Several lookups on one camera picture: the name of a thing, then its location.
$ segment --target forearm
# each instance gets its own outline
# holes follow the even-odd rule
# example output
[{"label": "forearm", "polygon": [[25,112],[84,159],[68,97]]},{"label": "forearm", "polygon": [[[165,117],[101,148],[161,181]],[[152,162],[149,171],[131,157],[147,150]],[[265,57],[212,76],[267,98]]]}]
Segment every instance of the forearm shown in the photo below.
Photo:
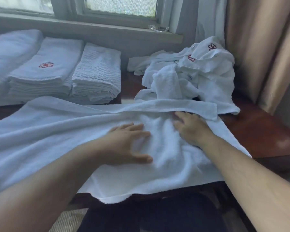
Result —
[{"label": "forearm", "polygon": [[94,152],[77,147],[0,193],[0,232],[48,231],[100,166]]},{"label": "forearm", "polygon": [[201,146],[258,232],[290,231],[290,183],[213,136]]}]

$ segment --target beige curtain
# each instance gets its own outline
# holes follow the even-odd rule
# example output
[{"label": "beige curtain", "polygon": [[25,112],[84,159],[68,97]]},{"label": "beige curtain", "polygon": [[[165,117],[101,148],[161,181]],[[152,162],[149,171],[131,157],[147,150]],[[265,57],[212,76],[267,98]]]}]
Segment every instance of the beige curtain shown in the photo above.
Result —
[{"label": "beige curtain", "polygon": [[273,114],[290,84],[290,0],[228,0],[235,87]]}]

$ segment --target right hand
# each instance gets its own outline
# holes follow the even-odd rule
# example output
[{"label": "right hand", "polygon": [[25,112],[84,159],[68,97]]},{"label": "right hand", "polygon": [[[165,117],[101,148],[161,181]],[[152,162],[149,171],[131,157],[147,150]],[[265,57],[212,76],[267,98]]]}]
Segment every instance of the right hand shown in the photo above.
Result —
[{"label": "right hand", "polygon": [[186,112],[175,112],[182,122],[175,121],[174,127],[178,130],[182,139],[191,145],[202,148],[203,145],[210,142],[215,136],[205,121],[196,114]]}]

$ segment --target window pane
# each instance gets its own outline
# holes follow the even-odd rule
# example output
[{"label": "window pane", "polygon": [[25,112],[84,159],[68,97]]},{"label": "window pane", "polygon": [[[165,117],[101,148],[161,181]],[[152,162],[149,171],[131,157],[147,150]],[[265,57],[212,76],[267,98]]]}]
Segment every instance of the window pane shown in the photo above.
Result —
[{"label": "window pane", "polygon": [[92,10],[155,17],[157,0],[86,0]]},{"label": "window pane", "polygon": [[50,0],[0,0],[0,7],[54,14]]}]

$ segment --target hand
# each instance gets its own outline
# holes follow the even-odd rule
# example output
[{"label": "hand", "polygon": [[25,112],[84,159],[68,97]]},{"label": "hand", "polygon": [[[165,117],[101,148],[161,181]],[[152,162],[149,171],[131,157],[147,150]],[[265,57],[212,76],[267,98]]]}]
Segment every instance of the hand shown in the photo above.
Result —
[{"label": "hand", "polygon": [[191,145],[202,148],[204,144],[208,143],[215,136],[200,116],[180,111],[175,112],[175,115],[183,122],[175,121],[174,127],[178,130],[182,139]]},{"label": "hand", "polygon": [[143,131],[143,124],[124,124],[112,128],[107,135],[82,144],[87,152],[98,150],[96,158],[99,163],[108,165],[120,164],[149,164],[153,158],[147,154],[132,151],[135,140],[150,136],[150,132]]}]

